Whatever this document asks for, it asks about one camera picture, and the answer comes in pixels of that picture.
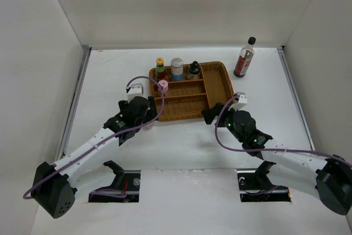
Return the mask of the green label sauce bottle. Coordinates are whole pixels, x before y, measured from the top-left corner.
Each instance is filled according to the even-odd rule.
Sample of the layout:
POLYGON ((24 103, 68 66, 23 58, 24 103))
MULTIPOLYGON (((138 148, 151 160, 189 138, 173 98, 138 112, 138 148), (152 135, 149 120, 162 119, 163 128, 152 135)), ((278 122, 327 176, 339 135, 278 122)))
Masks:
POLYGON ((164 66, 164 59, 159 57, 156 59, 156 80, 164 80, 166 77, 166 69, 164 66))

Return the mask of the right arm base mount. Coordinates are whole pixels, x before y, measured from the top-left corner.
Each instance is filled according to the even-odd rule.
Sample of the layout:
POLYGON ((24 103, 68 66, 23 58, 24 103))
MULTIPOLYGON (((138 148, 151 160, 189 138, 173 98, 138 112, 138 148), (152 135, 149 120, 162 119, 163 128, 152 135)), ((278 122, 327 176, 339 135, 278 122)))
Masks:
POLYGON ((237 171, 241 202, 291 202, 289 189, 272 184, 267 177, 273 165, 264 161, 257 169, 237 171))

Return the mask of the black cap spice shaker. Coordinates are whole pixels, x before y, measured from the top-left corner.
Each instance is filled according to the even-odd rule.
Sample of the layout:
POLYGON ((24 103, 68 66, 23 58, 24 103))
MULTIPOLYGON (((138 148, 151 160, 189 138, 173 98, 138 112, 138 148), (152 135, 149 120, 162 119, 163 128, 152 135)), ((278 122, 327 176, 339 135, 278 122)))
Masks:
POLYGON ((188 80, 197 80, 200 78, 201 68, 197 61, 193 61, 188 67, 188 80))

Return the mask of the pink cap spice bottle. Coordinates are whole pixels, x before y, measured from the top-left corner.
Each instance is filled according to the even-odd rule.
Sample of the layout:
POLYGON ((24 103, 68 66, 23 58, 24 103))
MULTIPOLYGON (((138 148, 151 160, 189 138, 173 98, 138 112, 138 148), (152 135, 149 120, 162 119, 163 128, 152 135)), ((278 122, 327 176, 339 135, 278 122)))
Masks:
POLYGON ((162 88, 162 93, 165 94, 168 91, 168 81, 160 80, 158 85, 162 88))

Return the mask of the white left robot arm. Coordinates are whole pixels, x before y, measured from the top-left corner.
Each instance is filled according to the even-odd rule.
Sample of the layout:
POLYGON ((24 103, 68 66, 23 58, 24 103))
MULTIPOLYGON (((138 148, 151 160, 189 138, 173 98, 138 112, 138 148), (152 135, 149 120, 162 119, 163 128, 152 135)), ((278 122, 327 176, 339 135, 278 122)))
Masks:
POLYGON ((83 174, 110 163, 118 147, 157 117, 152 96, 121 100, 119 108, 118 114, 108 119, 90 140, 70 155, 37 167, 29 193, 52 218, 62 217, 73 206, 79 191, 78 181, 83 174))

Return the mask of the blue label white pepper jar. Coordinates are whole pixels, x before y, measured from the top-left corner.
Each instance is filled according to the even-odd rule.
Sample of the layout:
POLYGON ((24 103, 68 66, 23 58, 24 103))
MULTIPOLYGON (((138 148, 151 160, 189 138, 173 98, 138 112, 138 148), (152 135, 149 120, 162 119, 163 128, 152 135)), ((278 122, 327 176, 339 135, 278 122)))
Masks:
POLYGON ((181 58, 173 58, 170 63, 171 75, 173 81, 183 80, 183 60, 181 58))

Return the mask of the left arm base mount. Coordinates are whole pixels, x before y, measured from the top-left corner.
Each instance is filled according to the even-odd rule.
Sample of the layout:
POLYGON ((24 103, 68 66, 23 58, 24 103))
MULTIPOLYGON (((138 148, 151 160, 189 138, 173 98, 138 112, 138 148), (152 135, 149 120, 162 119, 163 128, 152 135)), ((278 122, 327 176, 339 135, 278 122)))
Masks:
POLYGON ((108 184, 89 193, 90 203, 138 203, 140 198, 141 171, 124 170, 113 161, 107 161, 104 169, 114 174, 108 184))

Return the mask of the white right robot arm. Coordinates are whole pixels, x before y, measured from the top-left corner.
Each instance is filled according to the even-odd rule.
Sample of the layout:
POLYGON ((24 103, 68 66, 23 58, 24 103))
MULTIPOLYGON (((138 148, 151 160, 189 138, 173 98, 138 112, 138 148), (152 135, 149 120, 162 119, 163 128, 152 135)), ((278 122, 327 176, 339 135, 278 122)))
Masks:
POLYGON ((351 209, 351 163, 340 156, 279 144, 256 127, 250 113, 217 103, 201 112, 205 123, 226 128, 241 143, 240 152, 262 160, 255 174, 263 189, 271 185, 293 188, 317 198, 339 215, 351 209))

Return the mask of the white lid spice jar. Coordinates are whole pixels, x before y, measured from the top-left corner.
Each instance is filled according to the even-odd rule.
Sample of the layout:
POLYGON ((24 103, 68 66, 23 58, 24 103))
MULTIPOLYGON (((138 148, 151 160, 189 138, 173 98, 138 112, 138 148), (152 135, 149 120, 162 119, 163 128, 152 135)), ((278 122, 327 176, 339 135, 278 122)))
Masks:
POLYGON ((143 130, 150 130, 150 129, 152 129, 152 128, 153 128, 153 124, 150 123, 150 124, 148 124, 148 125, 145 125, 145 126, 143 127, 143 130))

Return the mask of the dark soy sauce bottle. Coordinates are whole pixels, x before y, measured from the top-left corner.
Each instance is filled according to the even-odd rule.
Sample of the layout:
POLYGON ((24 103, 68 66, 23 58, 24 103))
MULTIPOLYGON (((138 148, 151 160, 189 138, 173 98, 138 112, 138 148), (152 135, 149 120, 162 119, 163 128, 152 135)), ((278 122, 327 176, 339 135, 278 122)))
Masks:
POLYGON ((256 38, 250 37, 248 39, 247 45, 243 47, 239 53, 239 57, 233 72, 234 75, 237 76, 238 78, 242 78, 246 75, 246 72, 255 54, 255 51, 254 51, 255 42, 256 42, 256 38))

